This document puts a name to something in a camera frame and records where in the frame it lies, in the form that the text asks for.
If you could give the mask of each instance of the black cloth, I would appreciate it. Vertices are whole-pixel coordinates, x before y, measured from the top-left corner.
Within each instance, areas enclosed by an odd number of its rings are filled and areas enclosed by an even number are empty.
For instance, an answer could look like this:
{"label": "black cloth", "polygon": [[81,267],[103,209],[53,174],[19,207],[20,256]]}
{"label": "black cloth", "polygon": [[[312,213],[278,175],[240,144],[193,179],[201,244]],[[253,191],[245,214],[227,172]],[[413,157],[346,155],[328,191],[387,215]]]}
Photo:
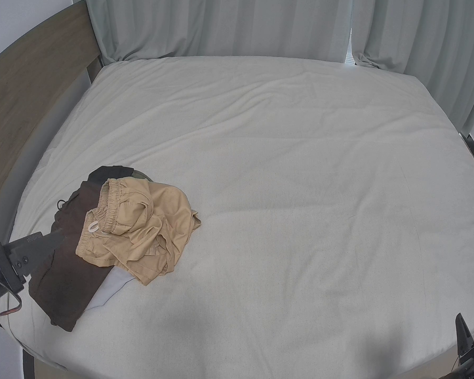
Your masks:
{"label": "black cloth", "polygon": [[89,174],[88,181],[103,186],[108,178],[131,177],[133,168],[123,166],[101,166]]}
{"label": "black cloth", "polygon": [[112,267],[97,267],[75,253],[86,213],[97,207],[103,182],[131,176],[133,168],[100,167],[83,181],[55,214],[51,231],[62,229],[64,239],[46,261],[31,274],[28,292],[51,319],[52,325],[71,332]]}

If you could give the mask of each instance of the fitted sheet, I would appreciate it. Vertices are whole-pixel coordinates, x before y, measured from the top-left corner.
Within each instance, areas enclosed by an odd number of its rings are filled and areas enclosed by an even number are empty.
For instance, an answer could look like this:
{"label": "fitted sheet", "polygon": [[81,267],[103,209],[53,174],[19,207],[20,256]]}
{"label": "fitted sheet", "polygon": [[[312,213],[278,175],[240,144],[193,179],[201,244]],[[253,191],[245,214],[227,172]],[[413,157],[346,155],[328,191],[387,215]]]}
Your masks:
{"label": "fitted sheet", "polygon": [[202,226],[173,273],[74,331],[21,293],[5,326],[88,378],[377,377],[474,328],[474,159],[421,83],[322,61],[188,57],[102,69],[19,206],[50,230],[100,165],[179,187]]}

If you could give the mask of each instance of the light green curtain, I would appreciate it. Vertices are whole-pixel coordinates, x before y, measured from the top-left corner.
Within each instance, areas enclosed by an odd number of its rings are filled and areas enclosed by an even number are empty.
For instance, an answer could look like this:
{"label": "light green curtain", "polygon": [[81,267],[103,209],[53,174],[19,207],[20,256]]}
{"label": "light green curtain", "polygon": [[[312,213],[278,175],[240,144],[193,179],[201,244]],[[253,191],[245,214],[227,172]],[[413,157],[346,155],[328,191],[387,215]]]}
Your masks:
{"label": "light green curtain", "polygon": [[105,64],[191,55],[343,62],[353,0],[86,0]]}
{"label": "light green curtain", "polygon": [[474,123],[474,0],[354,0],[356,64],[417,77],[468,134]]}

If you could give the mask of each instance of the wooden bed base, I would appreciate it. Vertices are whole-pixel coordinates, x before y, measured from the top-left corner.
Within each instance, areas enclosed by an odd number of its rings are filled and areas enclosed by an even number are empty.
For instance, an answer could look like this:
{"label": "wooden bed base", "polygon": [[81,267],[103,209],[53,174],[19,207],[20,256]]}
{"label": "wooden bed base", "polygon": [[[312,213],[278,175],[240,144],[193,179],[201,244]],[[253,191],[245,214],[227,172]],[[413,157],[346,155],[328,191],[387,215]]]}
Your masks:
{"label": "wooden bed base", "polygon": [[0,191],[38,124],[85,68],[93,82],[100,54],[85,1],[48,18],[0,54]]}

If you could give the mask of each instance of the curtain fold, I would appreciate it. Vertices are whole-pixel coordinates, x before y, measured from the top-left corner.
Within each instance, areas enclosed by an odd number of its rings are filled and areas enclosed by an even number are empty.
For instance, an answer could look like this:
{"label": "curtain fold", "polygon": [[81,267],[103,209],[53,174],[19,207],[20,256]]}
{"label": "curtain fold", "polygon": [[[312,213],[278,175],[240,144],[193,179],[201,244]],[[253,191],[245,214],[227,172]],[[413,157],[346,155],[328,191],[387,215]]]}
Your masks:
{"label": "curtain fold", "polygon": [[264,55],[343,62],[353,0],[86,0],[105,64]]}
{"label": "curtain fold", "polygon": [[458,131],[474,123],[474,0],[354,0],[356,64],[417,77]]}

